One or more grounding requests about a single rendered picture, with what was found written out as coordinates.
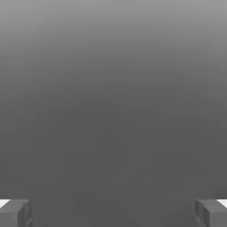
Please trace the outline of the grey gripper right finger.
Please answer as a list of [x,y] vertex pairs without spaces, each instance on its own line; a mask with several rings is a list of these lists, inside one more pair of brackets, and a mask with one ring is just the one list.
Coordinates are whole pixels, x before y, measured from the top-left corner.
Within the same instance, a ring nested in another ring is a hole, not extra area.
[[197,227],[227,227],[227,199],[195,200]]

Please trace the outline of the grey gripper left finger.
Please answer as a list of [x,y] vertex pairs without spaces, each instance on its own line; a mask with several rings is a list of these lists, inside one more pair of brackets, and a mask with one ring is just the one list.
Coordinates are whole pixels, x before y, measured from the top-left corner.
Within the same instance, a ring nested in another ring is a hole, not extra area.
[[0,199],[0,227],[33,227],[32,200]]

